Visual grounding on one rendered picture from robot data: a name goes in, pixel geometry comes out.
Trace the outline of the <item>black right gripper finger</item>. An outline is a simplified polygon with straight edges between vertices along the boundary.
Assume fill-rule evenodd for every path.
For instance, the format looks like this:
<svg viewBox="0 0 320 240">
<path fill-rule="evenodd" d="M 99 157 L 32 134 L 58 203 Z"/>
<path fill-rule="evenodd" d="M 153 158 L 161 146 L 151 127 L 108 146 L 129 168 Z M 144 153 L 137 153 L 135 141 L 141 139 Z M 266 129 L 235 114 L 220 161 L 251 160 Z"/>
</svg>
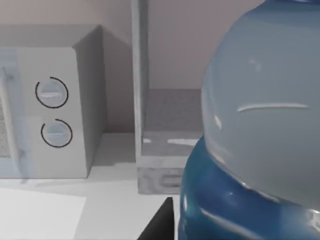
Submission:
<svg viewBox="0 0 320 240">
<path fill-rule="evenodd" d="M 174 240 L 174 203 L 167 197 L 137 240 Z"/>
</svg>

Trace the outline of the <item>blue plastic bottle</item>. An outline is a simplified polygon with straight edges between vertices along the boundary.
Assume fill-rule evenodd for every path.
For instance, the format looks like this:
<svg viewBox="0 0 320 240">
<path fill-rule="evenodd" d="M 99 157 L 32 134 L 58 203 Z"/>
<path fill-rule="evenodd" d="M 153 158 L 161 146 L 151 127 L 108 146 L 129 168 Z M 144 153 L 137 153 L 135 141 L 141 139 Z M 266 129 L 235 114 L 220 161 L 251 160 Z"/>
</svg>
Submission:
<svg viewBox="0 0 320 240">
<path fill-rule="evenodd" d="M 201 88 L 178 240 L 320 240 L 320 0 L 264 0 Z"/>
</svg>

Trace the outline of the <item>grey cabinet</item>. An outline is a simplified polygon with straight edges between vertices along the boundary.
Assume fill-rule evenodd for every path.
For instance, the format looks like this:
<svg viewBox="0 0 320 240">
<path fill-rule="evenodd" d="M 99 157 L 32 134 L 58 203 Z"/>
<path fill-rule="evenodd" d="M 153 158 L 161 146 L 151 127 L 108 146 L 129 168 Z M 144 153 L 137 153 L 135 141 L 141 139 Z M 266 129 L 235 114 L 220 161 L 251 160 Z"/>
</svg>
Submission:
<svg viewBox="0 0 320 240">
<path fill-rule="evenodd" d="M 135 159 L 140 194 L 177 194 L 203 132 L 201 85 L 216 41 L 207 0 L 131 0 Z"/>
</svg>

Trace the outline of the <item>pale blue microwave knob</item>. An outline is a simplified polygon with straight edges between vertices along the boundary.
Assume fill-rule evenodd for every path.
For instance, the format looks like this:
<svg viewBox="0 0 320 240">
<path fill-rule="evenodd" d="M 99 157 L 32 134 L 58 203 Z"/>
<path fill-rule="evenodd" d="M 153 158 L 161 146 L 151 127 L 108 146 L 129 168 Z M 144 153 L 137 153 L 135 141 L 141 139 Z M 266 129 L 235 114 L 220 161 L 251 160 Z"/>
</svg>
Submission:
<svg viewBox="0 0 320 240">
<path fill-rule="evenodd" d="M 66 84 L 57 77 L 39 81 L 35 85 L 35 96 L 40 104 L 49 109 L 58 109 L 69 99 L 69 90 Z"/>
<path fill-rule="evenodd" d="M 41 126 L 40 134 L 42 140 L 53 148 L 64 148 L 73 139 L 73 131 L 70 125 L 58 118 L 52 123 L 44 123 Z"/>
</svg>

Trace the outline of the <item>pale microwave oven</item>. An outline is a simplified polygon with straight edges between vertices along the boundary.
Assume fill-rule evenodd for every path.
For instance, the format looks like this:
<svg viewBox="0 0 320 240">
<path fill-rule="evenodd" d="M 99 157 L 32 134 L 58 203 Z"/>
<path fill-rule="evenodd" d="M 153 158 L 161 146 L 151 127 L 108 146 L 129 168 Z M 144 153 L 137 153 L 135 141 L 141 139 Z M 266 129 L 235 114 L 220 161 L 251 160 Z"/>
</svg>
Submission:
<svg viewBox="0 0 320 240">
<path fill-rule="evenodd" d="M 103 29 L 95 24 L 0 24 L 0 47 L 17 52 L 24 89 L 26 123 L 32 147 L 33 177 L 85 179 L 106 128 L 106 80 Z M 36 98 L 37 82 L 62 80 L 69 97 L 60 108 Z M 48 146 L 43 124 L 60 119 L 73 138 L 63 148 Z"/>
</svg>

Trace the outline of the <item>microwave door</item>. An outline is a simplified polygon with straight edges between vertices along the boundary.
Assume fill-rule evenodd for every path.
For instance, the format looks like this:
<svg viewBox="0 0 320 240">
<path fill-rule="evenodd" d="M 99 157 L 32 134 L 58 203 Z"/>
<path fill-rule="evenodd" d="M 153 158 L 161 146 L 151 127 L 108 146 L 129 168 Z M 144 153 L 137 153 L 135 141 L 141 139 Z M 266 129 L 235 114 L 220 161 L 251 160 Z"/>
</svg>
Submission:
<svg viewBox="0 0 320 240">
<path fill-rule="evenodd" d="M 0 179 L 33 177 L 25 106 L 17 51 L 0 47 Z"/>
</svg>

